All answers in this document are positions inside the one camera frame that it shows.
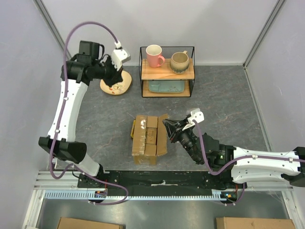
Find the brown cardboard express box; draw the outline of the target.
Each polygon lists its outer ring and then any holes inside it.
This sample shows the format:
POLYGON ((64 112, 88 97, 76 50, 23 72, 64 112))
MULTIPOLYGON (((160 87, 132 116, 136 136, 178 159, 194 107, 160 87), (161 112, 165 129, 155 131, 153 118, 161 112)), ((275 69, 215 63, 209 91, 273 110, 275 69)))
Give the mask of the brown cardboard express box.
POLYGON ((138 115, 135 120, 134 137, 132 139, 132 156, 137 165, 156 165, 157 158, 167 154, 167 132, 162 123, 168 114, 157 116, 138 115), (157 128, 156 145, 145 142, 146 128, 157 128))

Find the yellow utility knife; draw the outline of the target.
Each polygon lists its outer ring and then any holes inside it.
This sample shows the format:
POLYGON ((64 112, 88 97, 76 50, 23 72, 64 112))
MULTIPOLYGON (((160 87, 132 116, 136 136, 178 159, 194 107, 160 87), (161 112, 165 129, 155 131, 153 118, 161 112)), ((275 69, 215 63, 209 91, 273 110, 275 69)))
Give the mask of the yellow utility knife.
POLYGON ((132 123, 131 133, 130 133, 131 139, 133 139, 133 137, 134 137, 135 123, 136 123, 136 120, 134 119, 133 123, 132 123))

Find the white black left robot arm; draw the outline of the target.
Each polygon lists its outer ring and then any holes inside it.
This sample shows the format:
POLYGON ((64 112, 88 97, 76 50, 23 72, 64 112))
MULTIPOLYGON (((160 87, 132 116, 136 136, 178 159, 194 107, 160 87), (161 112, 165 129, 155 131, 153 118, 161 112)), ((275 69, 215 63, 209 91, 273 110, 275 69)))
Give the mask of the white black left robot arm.
POLYGON ((46 137, 39 138, 39 146, 49 153, 49 160, 57 158, 88 174, 93 187, 104 184, 102 166, 87 154, 85 143, 77 142, 76 123, 80 106, 89 84, 94 79, 108 86, 122 82, 122 64, 130 55, 115 43, 112 54, 96 42, 80 41, 79 52, 61 68, 61 94, 53 124, 46 137))

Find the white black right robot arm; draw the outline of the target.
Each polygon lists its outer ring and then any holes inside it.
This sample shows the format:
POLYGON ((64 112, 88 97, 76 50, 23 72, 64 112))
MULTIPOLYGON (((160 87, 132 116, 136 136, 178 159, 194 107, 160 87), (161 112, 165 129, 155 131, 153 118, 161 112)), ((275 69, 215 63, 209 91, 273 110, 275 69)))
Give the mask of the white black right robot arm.
POLYGON ((180 143, 190 158, 205 165, 222 187, 247 182, 288 181, 291 186, 305 186, 305 149, 296 147, 288 152, 268 152, 221 144, 202 133, 197 122, 164 119, 171 143, 180 143))

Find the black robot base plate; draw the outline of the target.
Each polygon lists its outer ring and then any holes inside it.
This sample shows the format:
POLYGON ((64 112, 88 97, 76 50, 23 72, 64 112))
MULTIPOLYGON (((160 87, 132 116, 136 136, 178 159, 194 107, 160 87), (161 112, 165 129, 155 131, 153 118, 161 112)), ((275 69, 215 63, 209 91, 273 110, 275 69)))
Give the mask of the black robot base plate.
POLYGON ((207 171, 105 171, 98 179, 127 188, 129 194, 211 194, 212 190, 247 188, 230 172, 213 176, 207 171))

